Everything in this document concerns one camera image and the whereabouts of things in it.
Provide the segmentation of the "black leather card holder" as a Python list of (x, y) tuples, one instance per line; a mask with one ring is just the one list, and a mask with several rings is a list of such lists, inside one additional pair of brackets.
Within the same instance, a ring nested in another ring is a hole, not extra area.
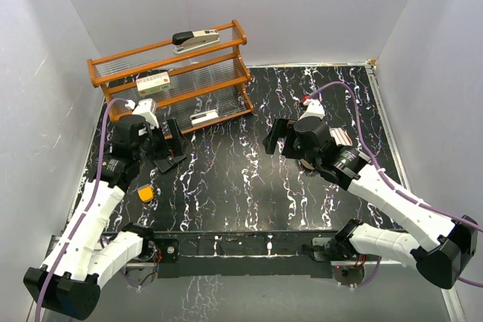
[(168, 171), (174, 169), (178, 164), (186, 159), (185, 155), (179, 156), (168, 156), (166, 158), (161, 158), (153, 160), (153, 164), (158, 168), (160, 173), (167, 173)]

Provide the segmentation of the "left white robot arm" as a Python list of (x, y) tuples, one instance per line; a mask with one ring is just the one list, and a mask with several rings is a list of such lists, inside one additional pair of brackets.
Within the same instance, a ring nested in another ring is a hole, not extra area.
[(23, 284), (40, 308), (85, 320), (94, 311), (106, 283), (130, 260), (151, 259), (154, 231), (130, 222), (105, 247), (103, 230), (148, 157), (161, 173), (175, 168), (186, 155), (186, 138), (175, 119), (167, 121), (170, 136), (142, 115), (120, 117), (112, 136), (100, 139), (97, 169), (59, 241), (38, 268), (30, 267)]

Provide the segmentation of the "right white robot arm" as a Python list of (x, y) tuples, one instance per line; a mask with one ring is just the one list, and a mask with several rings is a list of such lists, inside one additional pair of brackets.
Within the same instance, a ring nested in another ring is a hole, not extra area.
[(345, 259), (372, 254), (415, 268), (428, 282), (451, 289), (475, 255), (479, 227), (468, 216), (438, 212), (390, 180), (364, 152), (342, 143), (317, 116), (278, 118), (263, 140), (267, 154), (279, 139), (282, 155), (304, 160), (326, 181), (363, 198), (399, 224), (403, 232), (349, 221), (335, 239)]

